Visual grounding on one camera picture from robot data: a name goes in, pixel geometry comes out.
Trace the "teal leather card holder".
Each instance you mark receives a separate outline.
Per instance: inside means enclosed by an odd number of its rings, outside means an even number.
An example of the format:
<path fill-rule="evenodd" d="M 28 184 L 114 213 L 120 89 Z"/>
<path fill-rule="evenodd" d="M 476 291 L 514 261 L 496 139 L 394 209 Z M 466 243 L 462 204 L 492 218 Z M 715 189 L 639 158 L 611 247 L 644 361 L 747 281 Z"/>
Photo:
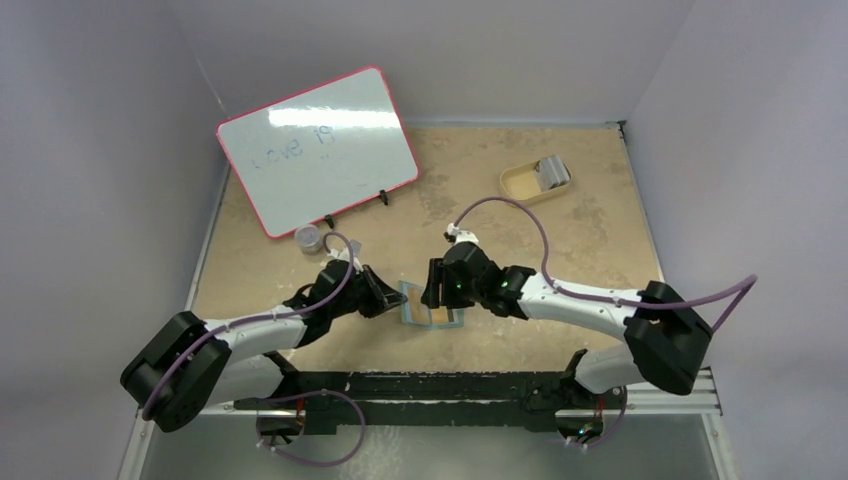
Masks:
<path fill-rule="evenodd" d="M 401 322 L 427 330 L 460 328 L 464 325 L 462 309 L 430 309 L 421 301 L 424 288 L 406 281 L 399 282 L 398 290 L 407 297 L 401 307 Z"/>

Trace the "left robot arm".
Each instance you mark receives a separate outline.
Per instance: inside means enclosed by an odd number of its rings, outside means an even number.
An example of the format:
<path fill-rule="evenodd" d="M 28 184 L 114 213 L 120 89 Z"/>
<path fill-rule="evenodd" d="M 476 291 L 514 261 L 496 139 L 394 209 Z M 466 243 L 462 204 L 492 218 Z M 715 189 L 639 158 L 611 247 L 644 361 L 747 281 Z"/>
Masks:
<path fill-rule="evenodd" d="M 286 374 L 281 351 L 314 343 L 339 317 L 374 318 L 406 301 L 370 266 L 332 260 L 313 282 L 266 312 L 225 320 L 175 314 L 125 367 L 120 384 L 143 419 L 164 432 L 218 403 L 262 398 L 284 409 L 297 399 L 298 382 Z"/>

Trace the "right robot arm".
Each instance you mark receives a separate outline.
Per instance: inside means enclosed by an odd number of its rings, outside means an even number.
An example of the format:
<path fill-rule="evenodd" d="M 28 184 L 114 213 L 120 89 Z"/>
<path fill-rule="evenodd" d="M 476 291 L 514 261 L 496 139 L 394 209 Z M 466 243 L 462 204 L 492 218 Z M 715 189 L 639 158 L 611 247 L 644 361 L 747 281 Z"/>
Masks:
<path fill-rule="evenodd" d="M 430 259 L 421 296 L 430 309 L 480 306 L 497 317 L 559 321 L 616 339 L 605 350 L 573 356 L 561 392 L 576 407 L 641 382 L 680 396 L 692 392 L 713 330 L 681 300 L 658 281 L 605 290 L 550 279 L 530 267 L 500 267 L 468 241 Z"/>

